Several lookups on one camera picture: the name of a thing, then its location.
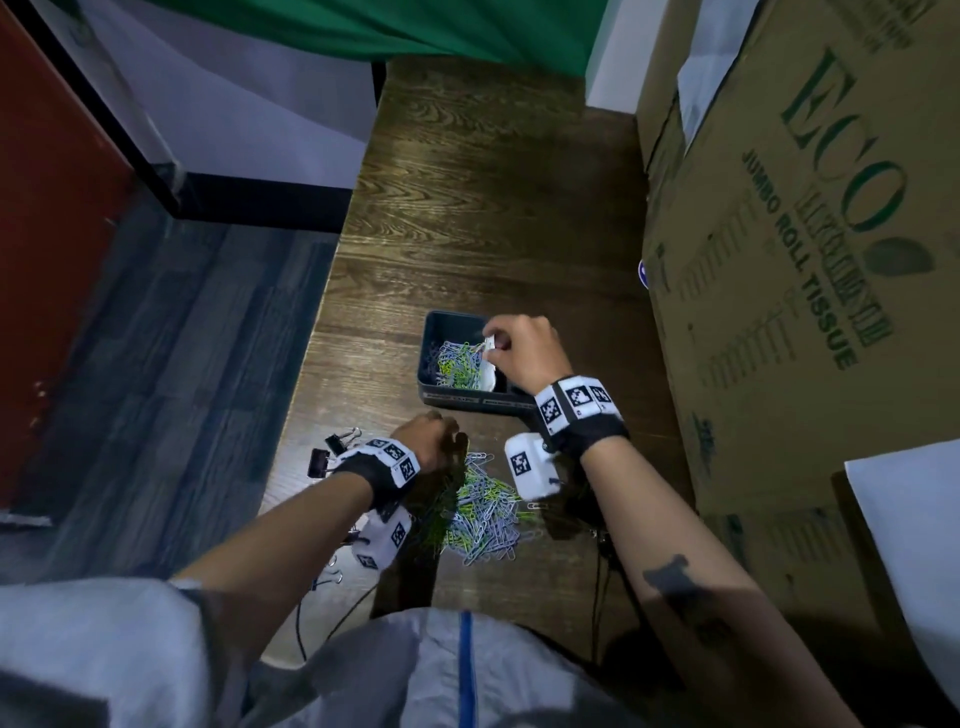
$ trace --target blue stripe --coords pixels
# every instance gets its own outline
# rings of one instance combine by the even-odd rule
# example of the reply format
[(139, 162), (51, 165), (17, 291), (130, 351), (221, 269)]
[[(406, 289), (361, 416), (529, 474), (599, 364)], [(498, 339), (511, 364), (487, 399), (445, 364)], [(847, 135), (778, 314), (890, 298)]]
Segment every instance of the blue stripe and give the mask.
[(473, 684), (473, 615), (460, 615), (460, 728), (477, 724), (476, 686)]

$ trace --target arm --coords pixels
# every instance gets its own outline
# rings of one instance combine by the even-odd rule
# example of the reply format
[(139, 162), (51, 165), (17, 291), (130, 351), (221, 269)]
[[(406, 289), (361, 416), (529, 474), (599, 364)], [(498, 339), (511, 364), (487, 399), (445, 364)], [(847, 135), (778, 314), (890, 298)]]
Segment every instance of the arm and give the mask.
[[(431, 412), (392, 437), (410, 448), (420, 472), (449, 463), (457, 424)], [(371, 508), (370, 484), (335, 473), (255, 519), (177, 574), (214, 594), (216, 627), (225, 643), (256, 660), (309, 591), (350, 527)]]
[[(572, 375), (546, 319), (490, 321), (488, 359), (526, 391)], [(686, 685), (737, 724), (859, 726), (754, 580), (622, 437), (581, 459), (644, 614)]]

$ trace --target wristband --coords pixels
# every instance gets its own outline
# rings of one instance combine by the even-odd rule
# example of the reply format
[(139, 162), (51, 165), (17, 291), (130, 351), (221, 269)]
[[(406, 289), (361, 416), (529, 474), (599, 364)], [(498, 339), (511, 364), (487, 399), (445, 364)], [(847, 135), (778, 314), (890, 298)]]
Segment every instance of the wristband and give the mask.
[(599, 379), (568, 376), (545, 387), (534, 399), (556, 449), (578, 462), (601, 440), (630, 437), (620, 410)]
[(340, 456), (336, 473), (356, 473), (373, 489), (373, 508), (399, 500), (402, 490), (417, 477), (420, 463), (407, 446), (386, 438), (347, 450)]

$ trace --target tattoo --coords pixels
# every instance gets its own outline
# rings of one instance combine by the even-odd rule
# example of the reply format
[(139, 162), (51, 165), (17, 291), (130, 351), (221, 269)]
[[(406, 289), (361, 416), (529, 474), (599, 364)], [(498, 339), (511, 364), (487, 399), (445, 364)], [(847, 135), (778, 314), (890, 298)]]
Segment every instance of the tattoo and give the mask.
[(687, 576), (690, 566), (686, 557), (678, 553), (659, 569), (643, 573), (643, 580), (663, 595), (667, 606), (693, 630), (701, 644), (707, 647), (726, 642), (733, 630), (713, 614), (713, 594)]

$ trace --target wooden table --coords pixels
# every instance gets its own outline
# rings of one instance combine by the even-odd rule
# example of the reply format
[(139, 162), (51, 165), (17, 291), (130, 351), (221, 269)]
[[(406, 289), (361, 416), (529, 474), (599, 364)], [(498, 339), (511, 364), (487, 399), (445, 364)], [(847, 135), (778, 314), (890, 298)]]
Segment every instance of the wooden table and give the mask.
[[(582, 80), (478, 61), (390, 63), (264, 508), (306, 485), (310, 449), (331, 432), (387, 434), (424, 410), (416, 370), (423, 319), (434, 308), (549, 317), (575, 370), (603, 380), (634, 442), (689, 497), (656, 326), (636, 272), (646, 186), (635, 120), (585, 109), (583, 98)], [(490, 472), (509, 481), (503, 444), (522, 423), (456, 417), (470, 448), (496, 453)], [(431, 602), (476, 610), (588, 658), (596, 569), (589, 534), (567, 529), (522, 545), (514, 562), (464, 567), (445, 554), (435, 583), (422, 579), (432, 597), (404, 590), (397, 582), (406, 576), (385, 574), (375, 611)], [(329, 619), (314, 616), (324, 626), (371, 583), (353, 567), (345, 574), (323, 607)], [(369, 613), (364, 607), (358, 619)], [(636, 626), (615, 578), (601, 643)]]

